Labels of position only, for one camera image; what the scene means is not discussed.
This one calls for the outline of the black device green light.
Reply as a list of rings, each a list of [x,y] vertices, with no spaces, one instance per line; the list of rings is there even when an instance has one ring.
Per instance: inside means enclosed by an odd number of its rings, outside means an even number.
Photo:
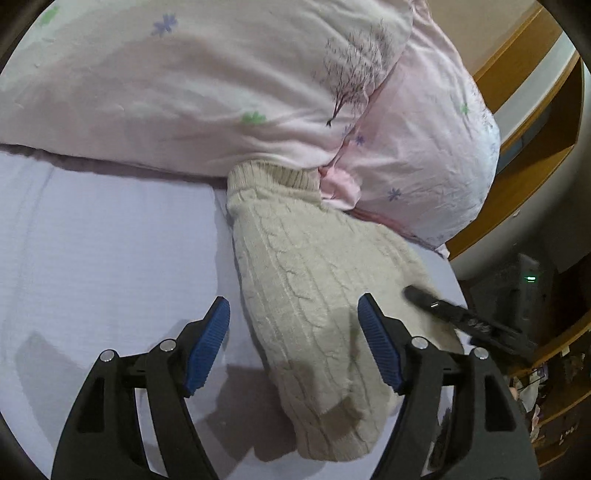
[[[487,320],[494,320],[538,342],[543,320],[548,271],[538,259],[517,253],[466,281],[469,305]]]

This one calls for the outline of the pink floral pillow left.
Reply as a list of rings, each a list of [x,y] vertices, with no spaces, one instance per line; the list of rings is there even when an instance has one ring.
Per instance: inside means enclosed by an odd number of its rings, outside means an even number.
[[[408,1],[59,1],[1,74],[1,140],[221,177],[328,164],[399,61]]]

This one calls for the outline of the pink floral pillow right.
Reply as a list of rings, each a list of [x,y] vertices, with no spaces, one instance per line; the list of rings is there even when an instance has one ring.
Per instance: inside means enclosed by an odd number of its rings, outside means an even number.
[[[345,144],[320,170],[325,204],[443,252],[493,183],[499,128],[460,53],[414,1],[410,39]]]

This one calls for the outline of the pink floral pillow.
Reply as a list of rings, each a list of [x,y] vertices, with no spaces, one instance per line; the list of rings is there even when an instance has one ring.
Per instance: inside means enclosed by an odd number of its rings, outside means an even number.
[[[399,61],[408,1],[59,1],[1,74],[1,140],[221,177],[328,164]]]
[[[320,170],[325,204],[443,252],[493,183],[499,128],[460,53],[414,1],[410,39],[345,144]]]

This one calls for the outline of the beige cable knit sweater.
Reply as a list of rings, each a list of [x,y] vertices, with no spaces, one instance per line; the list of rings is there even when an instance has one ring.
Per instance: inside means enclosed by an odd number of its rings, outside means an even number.
[[[239,164],[228,175],[226,208],[246,315],[298,454],[331,462],[368,455],[399,398],[363,336],[360,297],[373,295],[411,334],[462,349],[450,325],[404,297],[410,285],[433,289],[422,259],[387,227],[325,205],[314,171]]]

